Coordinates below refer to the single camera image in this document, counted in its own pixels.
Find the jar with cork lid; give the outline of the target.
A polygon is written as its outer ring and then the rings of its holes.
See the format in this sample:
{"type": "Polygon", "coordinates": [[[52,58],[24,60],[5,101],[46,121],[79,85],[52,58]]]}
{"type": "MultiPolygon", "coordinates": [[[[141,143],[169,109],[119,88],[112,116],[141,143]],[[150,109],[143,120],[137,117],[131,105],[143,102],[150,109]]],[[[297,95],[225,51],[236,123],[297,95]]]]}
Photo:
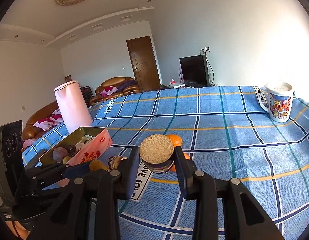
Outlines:
{"type": "Polygon", "coordinates": [[[165,173],[173,165],[172,140],[162,134],[154,134],[145,138],[139,147],[139,154],[146,167],[153,173],[165,173]]]}

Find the yellow mango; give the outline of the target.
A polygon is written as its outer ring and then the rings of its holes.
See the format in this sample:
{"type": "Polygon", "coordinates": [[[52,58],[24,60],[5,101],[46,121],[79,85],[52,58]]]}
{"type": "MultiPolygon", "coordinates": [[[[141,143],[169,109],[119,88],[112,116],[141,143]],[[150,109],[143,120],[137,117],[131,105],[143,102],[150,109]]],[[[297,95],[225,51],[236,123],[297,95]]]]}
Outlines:
{"type": "Polygon", "coordinates": [[[95,159],[90,162],[89,170],[90,172],[95,172],[97,170],[110,171],[110,168],[106,164],[104,164],[102,161],[95,159]]]}

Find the brown striped shell object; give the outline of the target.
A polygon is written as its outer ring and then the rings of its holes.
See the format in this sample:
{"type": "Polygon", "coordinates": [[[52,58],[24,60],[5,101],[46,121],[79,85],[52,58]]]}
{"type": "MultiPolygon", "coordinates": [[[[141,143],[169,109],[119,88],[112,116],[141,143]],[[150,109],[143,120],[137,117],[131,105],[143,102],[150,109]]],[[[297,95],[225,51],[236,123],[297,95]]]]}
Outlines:
{"type": "Polygon", "coordinates": [[[111,156],[108,160],[108,167],[110,170],[117,170],[120,162],[127,159],[127,157],[122,156],[111,156]]]}

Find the small dark fruit in tin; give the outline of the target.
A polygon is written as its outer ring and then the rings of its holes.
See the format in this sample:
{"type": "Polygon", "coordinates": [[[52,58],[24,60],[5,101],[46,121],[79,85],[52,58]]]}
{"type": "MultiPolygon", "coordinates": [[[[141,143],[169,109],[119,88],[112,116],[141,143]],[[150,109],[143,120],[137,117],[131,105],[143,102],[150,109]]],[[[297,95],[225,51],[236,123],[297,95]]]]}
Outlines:
{"type": "Polygon", "coordinates": [[[64,148],[67,150],[71,158],[77,153],[77,148],[75,145],[67,145],[64,148]]]}

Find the dark purple passion fruit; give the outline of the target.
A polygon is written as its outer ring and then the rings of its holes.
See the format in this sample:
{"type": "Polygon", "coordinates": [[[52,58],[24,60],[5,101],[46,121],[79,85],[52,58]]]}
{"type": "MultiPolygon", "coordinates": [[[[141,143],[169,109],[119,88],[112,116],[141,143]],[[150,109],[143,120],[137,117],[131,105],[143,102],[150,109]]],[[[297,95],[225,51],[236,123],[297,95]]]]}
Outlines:
{"type": "Polygon", "coordinates": [[[55,162],[62,162],[63,159],[65,157],[67,157],[69,155],[69,153],[67,152],[67,150],[63,147],[57,147],[54,149],[53,153],[52,153],[52,157],[54,159],[55,162]]]}

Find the pink metal tin box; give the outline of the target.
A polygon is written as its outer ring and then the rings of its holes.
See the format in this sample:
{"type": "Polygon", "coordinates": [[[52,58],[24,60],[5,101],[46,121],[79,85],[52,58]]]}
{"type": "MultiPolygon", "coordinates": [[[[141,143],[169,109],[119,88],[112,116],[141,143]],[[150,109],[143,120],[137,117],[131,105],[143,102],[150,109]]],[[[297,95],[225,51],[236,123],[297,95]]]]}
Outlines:
{"type": "Polygon", "coordinates": [[[94,151],[95,153],[99,151],[100,155],[102,155],[112,144],[112,139],[106,128],[95,126],[79,127],[74,132],[67,135],[64,139],[58,142],[51,149],[47,150],[39,158],[39,162],[42,165],[53,164],[55,161],[52,157],[52,154],[56,148],[67,148],[69,145],[74,145],[76,147],[76,153],[78,153],[79,150],[82,150],[92,141],[95,141],[97,146],[100,146],[99,149],[94,151]]]}

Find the orange fruit lower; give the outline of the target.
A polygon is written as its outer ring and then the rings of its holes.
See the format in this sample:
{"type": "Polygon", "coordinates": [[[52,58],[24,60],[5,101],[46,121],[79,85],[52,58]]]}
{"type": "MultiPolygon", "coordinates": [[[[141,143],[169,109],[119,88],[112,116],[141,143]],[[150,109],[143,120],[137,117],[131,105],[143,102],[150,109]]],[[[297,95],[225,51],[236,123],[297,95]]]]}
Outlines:
{"type": "MultiPolygon", "coordinates": [[[[187,153],[184,153],[184,157],[185,157],[185,159],[190,160],[190,157],[189,157],[189,155],[188,155],[187,153]]],[[[175,167],[175,165],[173,165],[173,166],[171,167],[170,170],[171,170],[172,172],[176,172],[176,167],[175,167]]]]}

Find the orange fruit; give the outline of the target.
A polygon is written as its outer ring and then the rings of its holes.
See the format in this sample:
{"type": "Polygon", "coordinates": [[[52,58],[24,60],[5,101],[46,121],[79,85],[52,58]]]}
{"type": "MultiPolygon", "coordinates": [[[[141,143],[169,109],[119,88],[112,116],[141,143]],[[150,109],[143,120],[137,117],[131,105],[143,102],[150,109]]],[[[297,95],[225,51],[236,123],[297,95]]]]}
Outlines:
{"type": "MultiPolygon", "coordinates": [[[[187,153],[184,153],[184,157],[185,157],[185,159],[190,160],[190,157],[189,157],[189,155],[188,155],[187,153]]],[[[176,172],[176,167],[175,167],[175,165],[173,165],[173,166],[171,167],[170,170],[171,170],[172,172],[176,172]]]]}
{"type": "Polygon", "coordinates": [[[166,136],[172,141],[174,147],[182,147],[183,141],[180,136],[176,134],[167,134],[166,136]]]}

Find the blue plaid tablecloth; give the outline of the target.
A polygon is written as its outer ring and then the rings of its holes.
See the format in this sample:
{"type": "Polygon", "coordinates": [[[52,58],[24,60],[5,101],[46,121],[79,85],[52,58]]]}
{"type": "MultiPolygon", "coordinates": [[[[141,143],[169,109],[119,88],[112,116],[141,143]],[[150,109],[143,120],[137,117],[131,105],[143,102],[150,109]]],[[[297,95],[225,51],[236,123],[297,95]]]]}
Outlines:
{"type": "MultiPolygon", "coordinates": [[[[284,239],[298,239],[309,224],[309,103],[293,97],[287,122],[270,120],[259,87],[167,89],[100,102],[91,126],[105,127],[112,146],[100,157],[128,157],[153,134],[175,134],[198,169],[237,177],[273,220],[284,239]]],[[[145,165],[132,200],[118,203],[121,239],[191,239],[196,202],[180,195],[174,172],[145,165]]]]}

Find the brown leather sofa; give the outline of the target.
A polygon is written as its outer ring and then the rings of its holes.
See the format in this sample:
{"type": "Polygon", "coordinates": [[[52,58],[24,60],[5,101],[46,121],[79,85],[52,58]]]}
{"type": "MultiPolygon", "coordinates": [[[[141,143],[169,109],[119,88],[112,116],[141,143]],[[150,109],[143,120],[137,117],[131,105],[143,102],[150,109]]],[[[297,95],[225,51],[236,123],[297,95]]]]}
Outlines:
{"type": "Polygon", "coordinates": [[[28,148],[47,131],[62,123],[63,118],[57,101],[41,108],[29,118],[23,129],[23,149],[28,148]]]}

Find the orange fruit upper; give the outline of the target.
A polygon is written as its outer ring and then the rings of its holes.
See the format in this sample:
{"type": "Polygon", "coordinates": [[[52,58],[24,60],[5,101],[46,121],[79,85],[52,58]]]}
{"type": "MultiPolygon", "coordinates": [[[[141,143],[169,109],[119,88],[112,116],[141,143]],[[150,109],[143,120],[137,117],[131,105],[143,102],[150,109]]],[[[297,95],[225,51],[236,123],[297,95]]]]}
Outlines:
{"type": "Polygon", "coordinates": [[[166,136],[172,141],[174,147],[182,147],[183,141],[180,136],[176,134],[167,134],[166,136]]]}

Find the pink white cylindrical kettle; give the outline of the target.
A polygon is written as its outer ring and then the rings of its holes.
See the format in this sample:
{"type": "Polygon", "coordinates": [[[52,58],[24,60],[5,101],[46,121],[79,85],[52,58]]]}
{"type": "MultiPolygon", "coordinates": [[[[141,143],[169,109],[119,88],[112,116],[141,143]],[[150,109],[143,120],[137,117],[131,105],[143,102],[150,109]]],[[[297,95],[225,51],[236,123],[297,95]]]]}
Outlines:
{"type": "Polygon", "coordinates": [[[54,90],[56,101],[68,133],[93,122],[77,81],[66,82],[54,90]]]}

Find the cartoon printed white mug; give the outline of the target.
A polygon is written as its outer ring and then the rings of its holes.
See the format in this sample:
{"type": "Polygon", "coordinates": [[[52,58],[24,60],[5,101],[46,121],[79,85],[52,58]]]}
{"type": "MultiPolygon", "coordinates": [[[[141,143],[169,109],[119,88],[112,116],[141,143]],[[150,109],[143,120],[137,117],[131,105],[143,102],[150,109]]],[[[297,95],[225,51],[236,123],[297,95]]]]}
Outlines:
{"type": "Polygon", "coordinates": [[[293,87],[288,83],[268,83],[259,94],[259,104],[273,121],[284,123],[291,113],[293,93],[293,87]]]}

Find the black television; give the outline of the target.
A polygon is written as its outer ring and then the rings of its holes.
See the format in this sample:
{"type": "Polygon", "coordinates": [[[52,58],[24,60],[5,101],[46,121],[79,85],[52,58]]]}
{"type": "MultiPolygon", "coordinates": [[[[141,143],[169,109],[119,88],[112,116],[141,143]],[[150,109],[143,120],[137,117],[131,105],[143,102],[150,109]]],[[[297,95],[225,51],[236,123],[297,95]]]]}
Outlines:
{"type": "Polygon", "coordinates": [[[182,57],[179,59],[183,83],[192,87],[209,87],[208,65],[205,55],[182,57]]]}

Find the brown wooden door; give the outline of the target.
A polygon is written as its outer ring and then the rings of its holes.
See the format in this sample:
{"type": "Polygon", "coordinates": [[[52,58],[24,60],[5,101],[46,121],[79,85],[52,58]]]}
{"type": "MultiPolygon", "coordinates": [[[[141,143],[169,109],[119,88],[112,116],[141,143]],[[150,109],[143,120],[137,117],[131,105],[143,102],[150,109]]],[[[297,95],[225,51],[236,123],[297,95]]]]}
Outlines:
{"type": "Polygon", "coordinates": [[[127,40],[135,79],[142,92],[159,90],[160,79],[150,36],[127,40]]]}

